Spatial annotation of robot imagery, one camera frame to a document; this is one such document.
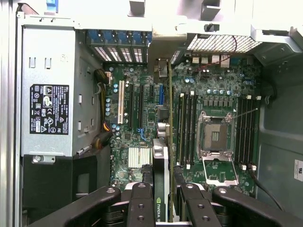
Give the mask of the metal socket cover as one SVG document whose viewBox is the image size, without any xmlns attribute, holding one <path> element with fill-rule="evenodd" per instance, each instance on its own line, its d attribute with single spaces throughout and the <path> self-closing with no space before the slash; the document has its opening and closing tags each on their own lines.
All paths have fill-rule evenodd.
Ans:
<svg viewBox="0 0 303 227">
<path fill-rule="evenodd" d="M 238 185 L 239 179 L 231 157 L 202 157 L 205 182 L 215 186 Z"/>
</svg>

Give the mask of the black plastic fan shroud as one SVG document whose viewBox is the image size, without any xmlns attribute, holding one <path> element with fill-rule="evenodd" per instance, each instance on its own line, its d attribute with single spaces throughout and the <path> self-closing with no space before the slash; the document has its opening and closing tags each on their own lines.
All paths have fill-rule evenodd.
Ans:
<svg viewBox="0 0 303 227">
<path fill-rule="evenodd" d="M 23 209 L 29 224 L 74 202 L 83 194 L 107 186 L 110 151 L 83 157 L 55 157 L 51 164 L 23 159 Z"/>
</svg>

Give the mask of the silver chipset heat sink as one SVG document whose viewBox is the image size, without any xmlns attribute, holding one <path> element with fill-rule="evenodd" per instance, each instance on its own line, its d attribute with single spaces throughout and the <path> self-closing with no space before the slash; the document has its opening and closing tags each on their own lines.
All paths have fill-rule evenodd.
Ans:
<svg viewBox="0 0 303 227">
<path fill-rule="evenodd" d="M 139 169 L 152 164 L 152 149 L 148 147 L 130 147 L 128 149 L 128 168 Z"/>
</svg>

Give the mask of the CPU socket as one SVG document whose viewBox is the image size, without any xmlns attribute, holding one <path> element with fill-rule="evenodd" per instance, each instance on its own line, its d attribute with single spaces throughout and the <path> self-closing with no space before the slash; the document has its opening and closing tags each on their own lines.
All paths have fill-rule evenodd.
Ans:
<svg viewBox="0 0 303 227">
<path fill-rule="evenodd" d="M 234 119 L 231 112 L 215 116 L 202 111 L 196 132 L 196 153 L 200 160 L 231 161 L 234 148 Z"/>
</svg>

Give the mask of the open black PC case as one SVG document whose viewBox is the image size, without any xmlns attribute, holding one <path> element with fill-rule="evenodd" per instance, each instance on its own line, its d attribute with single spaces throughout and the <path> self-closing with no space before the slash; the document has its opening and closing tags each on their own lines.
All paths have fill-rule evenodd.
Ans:
<svg viewBox="0 0 303 227">
<path fill-rule="evenodd" d="M 255 187 L 253 195 L 245 195 L 303 220 L 303 0 L 59 0 L 58 13 L 46 10 L 46 0 L 0 0 L 0 227 L 30 225 L 22 204 L 26 155 L 21 154 L 20 119 L 22 25 L 28 17 L 74 20 L 85 33 L 85 46 L 101 64 L 94 71 L 100 132 L 87 150 L 72 157 L 107 150 L 111 157 L 113 133 L 105 127 L 111 79 L 105 65 L 143 65 L 153 76 L 148 71 L 148 45 L 154 29 L 187 34 L 172 68 L 193 59 L 202 68 L 236 58 L 257 64 L 261 99 L 255 162 L 246 167 Z M 29 156 L 39 164 L 55 161 Z M 120 202 L 80 227 L 127 227 L 132 186 L 150 184 L 153 197 L 152 164 L 142 166 L 141 181 L 128 183 L 123 190 L 109 182 L 107 186 L 121 191 Z M 192 227 L 179 190 L 182 183 L 199 187 L 222 227 L 244 227 L 226 207 L 213 203 L 212 192 L 220 186 L 209 192 L 202 184 L 188 182 L 177 165 L 173 180 L 173 221 L 156 227 Z"/>
</svg>

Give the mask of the thin metal locking lever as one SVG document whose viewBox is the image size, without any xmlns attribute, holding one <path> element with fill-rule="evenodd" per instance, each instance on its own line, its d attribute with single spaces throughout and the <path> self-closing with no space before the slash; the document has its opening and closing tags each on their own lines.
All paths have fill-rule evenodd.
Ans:
<svg viewBox="0 0 303 227">
<path fill-rule="evenodd" d="M 257 111 L 257 110 L 258 110 L 258 108 L 254 108 L 254 109 L 252 109 L 252 110 L 250 110 L 250 111 L 246 111 L 246 112 L 244 112 L 244 113 L 238 114 L 238 115 L 236 115 L 236 116 L 234 116 L 234 117 L 232 117 L 232 118 L 233 118 L 233 119 L 236 119 L 236 118 L 239 118 L 240 116 L 247 115 L 247 114 L 252 113 L 252 112 L 254 112 L 254 111 Z"/>
</svg>

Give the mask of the black expansion slot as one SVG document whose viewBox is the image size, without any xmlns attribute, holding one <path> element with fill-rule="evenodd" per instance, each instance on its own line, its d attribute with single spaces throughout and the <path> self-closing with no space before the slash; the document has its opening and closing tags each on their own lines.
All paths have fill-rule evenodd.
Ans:
<svg viewBox="0 0 303 227">
<path fill-rule="evenodd" d="M 143 95 L 144 95 L 144 85 L 140 85 L 140 89 L 139 89 L 139 105 L 138 105 L 138 122 L 139 122 L 139 128 L 142 128 L 142 117 L 143 117 Z"/>
<path fill-rule="evenodd" d="M 133 128 L 133 96 L 134 96 L 134 87 L 133 84 L 130 84 L 129 90 L 129 128 Z"/>
</svg>

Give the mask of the white expansion slot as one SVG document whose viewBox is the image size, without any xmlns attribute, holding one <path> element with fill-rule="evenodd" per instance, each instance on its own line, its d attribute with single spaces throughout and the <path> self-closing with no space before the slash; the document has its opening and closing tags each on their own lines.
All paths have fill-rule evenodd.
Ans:
<svg viewBox="0 0 303 227">
<path fill-rule="evenodd" d="M 124 89 L 125 89 L 125 82 L 123 80 L 119 81 L 119 96 L 118 96 L 118 124 L 123 123 L 124 117 Z"/>
</svg>

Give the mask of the green motherboard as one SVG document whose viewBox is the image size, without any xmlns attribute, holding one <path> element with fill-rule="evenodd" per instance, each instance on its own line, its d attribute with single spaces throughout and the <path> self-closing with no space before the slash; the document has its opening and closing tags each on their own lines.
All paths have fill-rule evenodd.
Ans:
<svg viewBox="0 0 303 227">
<path fill-rule="evenodd" d="M 156 138 L 157 110 L 160 85 L 149 75 L 146 66 L 138 64 L 106 64 L 111 79 L 107 90 L 105 127 L 110 127 L 111 175 L 110 184 L 123 190 L 128 183 L 142 179 L 142 167 L 128 168 L 128 149 L 148 147 Z M 205 182 L 204 165 L 196 153 L 196 128 L 202 111 L 209 115 L 233 116 L 258 108 L 256 80 L 260 74 L 257 64 L 245 59 L 230 59 L 222 64 L 198 66 L 197 60 L 185 60 L 173 66 L 173 132 L 175 162 L 188 182 L 202 184 L 207 191 L 216 186 Z M 125 82 L 123 123 L 118 124 L 119 81 Z M 129 128 L 129 90 L 134 87 L 133 128 Z M 139 128 L 139 89 L 144 85 L 142 128 Z M 232 160 L 239 179 L 235 189 L 247 195 L 254 194 L 254 182 L 246 171 L 247 164 L 255 162 L 255 145 L 258 133 L 258 112 L 254 111 L 234 119 L 234 148 Z"/>
</svg>

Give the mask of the grey power supply unit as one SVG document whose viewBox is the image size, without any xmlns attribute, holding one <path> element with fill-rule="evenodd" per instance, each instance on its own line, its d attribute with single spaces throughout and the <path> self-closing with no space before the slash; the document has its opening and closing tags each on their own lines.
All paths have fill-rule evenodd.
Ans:
<svg viewBox="0 0 303 227">
<path fill-rule="evenodd" d="M 22 25 L 21 154 L 54 159 L 87 150 L 100 132 L 95 69 L 74 20 L 28 17 Z"/>
</svg>

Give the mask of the blue case latch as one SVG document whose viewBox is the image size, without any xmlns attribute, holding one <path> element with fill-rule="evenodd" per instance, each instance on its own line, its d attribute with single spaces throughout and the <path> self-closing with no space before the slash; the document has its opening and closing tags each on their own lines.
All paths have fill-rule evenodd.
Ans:
<svg viewBox="0 0 303 227">
<path fill-rule="evenodd" d="M 59 0 L 46 0 L 46 10 L 52 13 L 58 13 Z"/>
</svg>

